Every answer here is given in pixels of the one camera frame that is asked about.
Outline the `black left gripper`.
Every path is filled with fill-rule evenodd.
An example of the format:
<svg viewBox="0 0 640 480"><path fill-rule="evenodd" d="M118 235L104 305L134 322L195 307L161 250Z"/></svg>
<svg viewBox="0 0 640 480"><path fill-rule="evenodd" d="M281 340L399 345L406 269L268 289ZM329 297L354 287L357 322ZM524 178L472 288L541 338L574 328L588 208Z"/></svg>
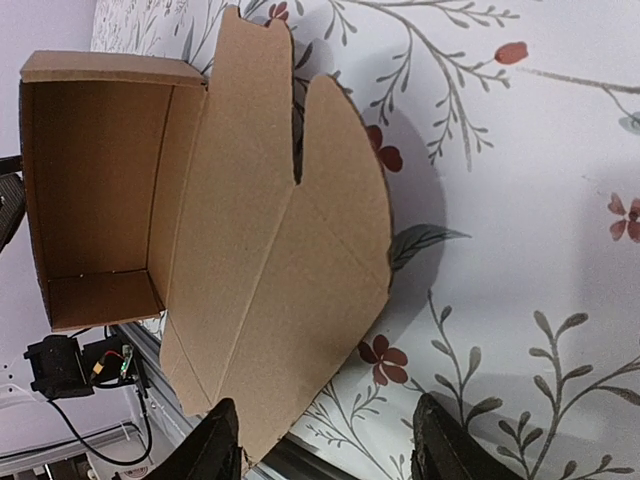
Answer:
<svg viewBox="0 0 640 480"><path fill-rule="evenodd" d="M25 214L25 190L21 172L21 155L1 159L1 249L11 242Z"/></svg>

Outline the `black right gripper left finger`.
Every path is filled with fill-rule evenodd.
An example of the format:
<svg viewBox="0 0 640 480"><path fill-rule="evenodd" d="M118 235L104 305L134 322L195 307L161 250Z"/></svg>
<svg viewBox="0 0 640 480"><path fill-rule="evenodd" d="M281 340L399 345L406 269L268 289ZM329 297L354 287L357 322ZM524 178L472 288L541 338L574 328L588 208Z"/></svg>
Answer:
<svg viewBox="0 0 640 480"><path fill-rule="evenodd" d="M168 479L240 479L235 403L224 398L167 459Z"/></svg>

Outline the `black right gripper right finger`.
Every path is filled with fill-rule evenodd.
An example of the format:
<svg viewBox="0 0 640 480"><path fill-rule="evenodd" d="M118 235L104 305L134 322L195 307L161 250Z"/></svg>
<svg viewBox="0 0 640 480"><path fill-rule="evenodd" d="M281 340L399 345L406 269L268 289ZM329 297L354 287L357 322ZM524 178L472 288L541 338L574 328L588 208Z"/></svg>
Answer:
<svg viewBox="0 0 640 480"><path fill-rule="evenodd" d="M420 396L412 425L413 479L522 479L486 452L430 393Z"/></svg>

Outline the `brown cardboard box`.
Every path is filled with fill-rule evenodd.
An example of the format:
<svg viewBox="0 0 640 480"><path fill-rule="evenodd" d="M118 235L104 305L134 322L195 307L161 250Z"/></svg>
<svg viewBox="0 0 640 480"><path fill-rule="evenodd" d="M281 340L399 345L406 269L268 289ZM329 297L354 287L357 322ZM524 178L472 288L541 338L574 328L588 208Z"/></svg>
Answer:
<svg viewBox="0 0 640 480"><path fill-rule="evenodd" d="M336 81L306 94L293 41L223 11L209 76L175 59L37 51L21 69L31 243L55 331L165 314L187 415L231 398L245 463L310 406L389 296L391 208Z"/></svg>

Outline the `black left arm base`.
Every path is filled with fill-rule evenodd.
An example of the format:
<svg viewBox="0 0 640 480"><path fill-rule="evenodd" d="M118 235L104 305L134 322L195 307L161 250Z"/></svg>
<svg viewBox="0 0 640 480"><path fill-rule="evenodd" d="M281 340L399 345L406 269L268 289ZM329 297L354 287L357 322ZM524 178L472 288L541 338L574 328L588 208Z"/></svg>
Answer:
<svg viewBox="0 0 640 480"><path fill-rule="evenodd" d="M31 389L48 400L128 386L149 388L140 354L117 335L84 345L73 335L49 335L28 346L23 357L32 368Z"/></svg>

